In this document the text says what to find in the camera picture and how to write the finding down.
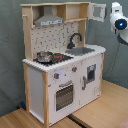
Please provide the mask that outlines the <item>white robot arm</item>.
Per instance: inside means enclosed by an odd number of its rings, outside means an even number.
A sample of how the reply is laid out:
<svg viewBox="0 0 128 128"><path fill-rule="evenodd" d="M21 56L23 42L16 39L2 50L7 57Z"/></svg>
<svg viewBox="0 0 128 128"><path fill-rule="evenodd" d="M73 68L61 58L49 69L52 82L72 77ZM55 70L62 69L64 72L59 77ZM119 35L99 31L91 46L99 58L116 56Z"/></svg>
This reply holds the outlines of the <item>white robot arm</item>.
<svg viewBox="0 0 128 128"><path fill-rule="evenodd" d="M119 43L128 46L128 17L123 15L122 6L113 2L110 14L111 31L119 31L117 40Z"/></svg>

